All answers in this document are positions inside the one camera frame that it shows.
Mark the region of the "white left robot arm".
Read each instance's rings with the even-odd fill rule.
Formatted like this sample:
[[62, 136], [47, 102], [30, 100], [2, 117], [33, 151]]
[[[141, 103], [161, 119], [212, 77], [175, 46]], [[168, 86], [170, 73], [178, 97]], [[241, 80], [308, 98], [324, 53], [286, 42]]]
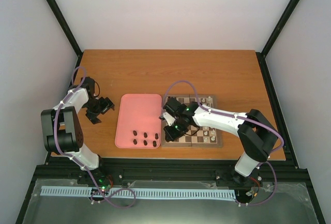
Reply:
[[81, 80], [82, 84], [72, 86], [58, 105], [41, 112], [43, 142], [48, 152], [69, 158], [81, 170], [90, 170], [90, 179], [102, 184], [107, 180], [108, 172], [100, 166], [100, 156], [84, 144], [78, 113], [85, 109], [88, 120], [99, 124], [98, 116], [114, 110], [114, 103], [108, 97], [95, 95], [95, 86], [99, 84], [94, 79], [86, 77]]

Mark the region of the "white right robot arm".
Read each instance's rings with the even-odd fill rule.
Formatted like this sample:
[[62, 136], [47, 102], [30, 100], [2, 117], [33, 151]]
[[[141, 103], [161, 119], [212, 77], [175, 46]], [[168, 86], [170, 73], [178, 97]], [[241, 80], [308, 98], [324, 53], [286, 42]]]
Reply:
[[255, 109], [248, 113], [221, 111], [195, 101], [186, 105], [171, 97], [163, 106], [160, 119], [166, 122], [163, 128], [166, 141], [182, 137], [189, 126], [217, 129], [238, 137], [244, 152], [233, 169], [237, 182], [248, 178], [284, 144], [282, 136]]

